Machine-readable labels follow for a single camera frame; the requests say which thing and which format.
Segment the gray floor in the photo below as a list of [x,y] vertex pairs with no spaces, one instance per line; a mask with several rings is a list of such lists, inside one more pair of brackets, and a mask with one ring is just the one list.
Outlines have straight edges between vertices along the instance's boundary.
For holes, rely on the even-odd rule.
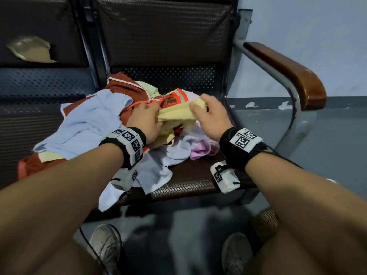
[[[290,110],[238,110],[243,124],[275,146],[290,121]],[[367,199],[367,109],[325,109],[291,160],[316,174],[337,180]],[[109,220],[121,232],[128,274],[222,274],[221,245],[248,226],[250,216],[269,205],[261,194],[246,206],[241,193],[215,194],[122,208]],[[89,238],[103,222],[83,225]],[[77,241],[85,246],[79,233]]]

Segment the brown woven object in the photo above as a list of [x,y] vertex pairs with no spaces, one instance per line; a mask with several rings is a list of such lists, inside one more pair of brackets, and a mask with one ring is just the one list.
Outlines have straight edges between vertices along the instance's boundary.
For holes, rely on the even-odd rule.
[[278,230],[279,220],[272,209],[266,209],[252,217],[250,224],[254,228],[260,241],[265,243],[269,238],[275,235]]

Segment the pile of cloth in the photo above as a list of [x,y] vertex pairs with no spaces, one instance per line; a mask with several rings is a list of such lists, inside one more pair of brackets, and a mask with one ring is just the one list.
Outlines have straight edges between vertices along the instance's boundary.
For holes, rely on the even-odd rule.
[[[133,187],[142,187],[145,194],[152,193],[171,179],[172,171],[168,166],[188,158],[196,160],[215,155],[219,151],[218,143],[203,133],[189,110],[188,103],[201,101],[198,98],[195,93],[183,89],[160,95],[150,84],[134,81],[122,72],[112,74],[105,89],[61,105],[62,124],[54,134],[34,146],[34,154],[19,162],[18,178],[24,179],[96,148],[108,133],[127,124],[135,106],[158,103],[162,108],[158,118],[166,122],[158,138],[144,147],[133,182]],[[116,183],[122,175],[121,170],[99,198],[101,211],[110,208],[124,193]]]

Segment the person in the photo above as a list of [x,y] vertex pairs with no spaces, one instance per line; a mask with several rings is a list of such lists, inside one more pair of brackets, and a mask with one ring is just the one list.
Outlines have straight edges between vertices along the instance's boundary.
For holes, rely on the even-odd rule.
[[[219,141],[232,127],[227,112],[215,97],[201,98],[209,111],[194,104],[190,109],[204,133]],[[127,126],[153,142],[162,126],[156,122],[158,110],[140,105]],[[118,274],[121,242],[114,227],[99,226],[90,241],[103,265],[72,237],[123,162],[122,149],[105,143],[1,190],[1,274],[92,275],[103,273],[102,267]],[[264,152],[242,170],[269,201],[281,226],[253,259],[246,237],[231,235],[222,250],[225,274],[367,274],[365,200]]]

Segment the armrest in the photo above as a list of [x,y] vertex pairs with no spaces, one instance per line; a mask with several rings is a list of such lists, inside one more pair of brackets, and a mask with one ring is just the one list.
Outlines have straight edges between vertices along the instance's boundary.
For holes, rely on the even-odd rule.
[[[245,42],[243,43],[243,48],[241,48],[244,51],[243,53],[256,64],[259,64],[258,59],[260,59],[294,85],[300,99],[301,110],[319,110],[325,106],[325,88],[317,75],[310,69],[259,42]],[[259,64],[259,66],[268,72],[265,65]],[[281,79],[276,77],[276,74],[272,76],[284,85],[280,81]]]

